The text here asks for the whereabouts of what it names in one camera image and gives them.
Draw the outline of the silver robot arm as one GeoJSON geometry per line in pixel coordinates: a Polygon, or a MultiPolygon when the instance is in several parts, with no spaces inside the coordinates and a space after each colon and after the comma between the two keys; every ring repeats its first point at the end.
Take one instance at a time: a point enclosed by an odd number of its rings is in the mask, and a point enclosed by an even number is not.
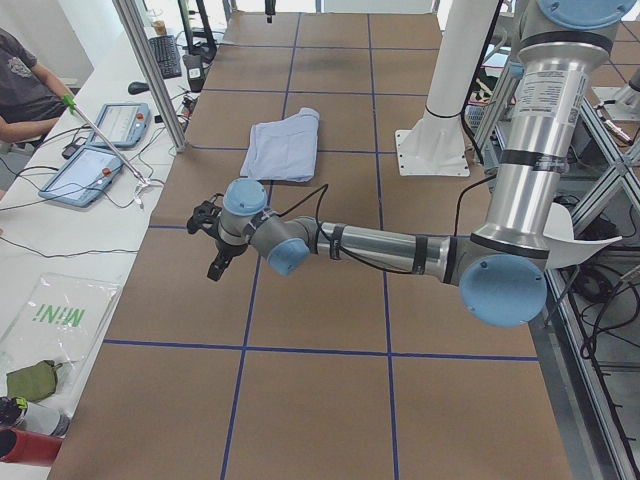
{"type": "MultiPolygon", "coordinates": [[[[482,220],[489,194],[482,170],[466,177],[401,176],[392,134],[417,113],[419,91],[432,77],[440,34],[429,15],[293,14],[266,24],[236,14],[190,129],[190,149],[172,168],[153,220],[182,225],[206,199],[219,197],[239,174],[253,123],[319,113],[314,177],[266,183],[271,206],[287,219],[310,217],[370,229],[443,238],[454,230],[457,195],[461,231],[482,220]]],[[[218,342],[251,325],[253,344],[308,344],[360,349],[385,329],[403,345],[418,335],[476,332],[520,337],[521,322],[478,319],[456,287],[409,266],[378,271],[348,256],[310,255],[279,275],[254,250],[237,258],[219,281],[207,278],[215,242],[203,232],[184,236],[175,256],[187,285],[174,294],[194,325],[218,342]]]]}

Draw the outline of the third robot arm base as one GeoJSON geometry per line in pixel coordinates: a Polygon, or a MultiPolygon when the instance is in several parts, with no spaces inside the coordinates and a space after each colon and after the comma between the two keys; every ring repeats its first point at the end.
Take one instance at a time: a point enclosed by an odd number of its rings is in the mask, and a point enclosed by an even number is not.
{"type": "Polygon", "coordinates": [[[639,70],[623,87],[593,87],[592,90],[598,99],[594,109],[604,127],[625,145],[632,145],[632,137],[615,120],[639,120],[639,70]]]}

